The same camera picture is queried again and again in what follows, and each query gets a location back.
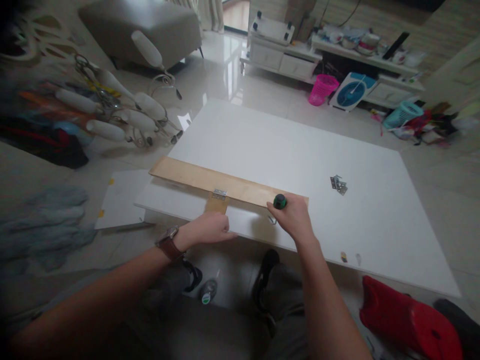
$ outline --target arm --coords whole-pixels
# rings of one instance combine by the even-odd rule
[[[371,360],[314,235],[307,204],[293,194],[285,198],[284,209],[275,209],[270,202],[267,207],[295,241],[300,257],[311,358]]]
[[[236,237],[229,218],[206,212],[180,227],[173,242],[184,252],[199,243]],[[19,358],[55,358],[90,350],[104,340],[158,278],[170,259],[153,247],[42,314],[10,341]]]

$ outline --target fan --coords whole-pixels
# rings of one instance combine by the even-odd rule
[[[351,72],[343,80],[328,104],[349,112],[369,93],[375,82],[371,77]]]

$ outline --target pink trash can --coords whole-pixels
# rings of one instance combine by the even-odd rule
[[[317,75],[308,102],[313,106],[322,105],[325,102],[325,98],[330,96],[339,86],[339,82],[333,76],[325,74]]]

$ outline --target red plastic stool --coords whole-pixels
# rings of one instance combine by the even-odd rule
[[[462,360],[457,331],[433,307],[363,277],[360,319],[373,333],[431,360]]]

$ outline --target brown leather watch strap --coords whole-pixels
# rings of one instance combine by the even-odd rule
[[[177,249],[173,239],[171,238],[168,238],[158,244],[158,248],[161,249],[165,253],[166,257],[172,261],[175,261],[184,255],[184,252],[181,252],[179,249]]]

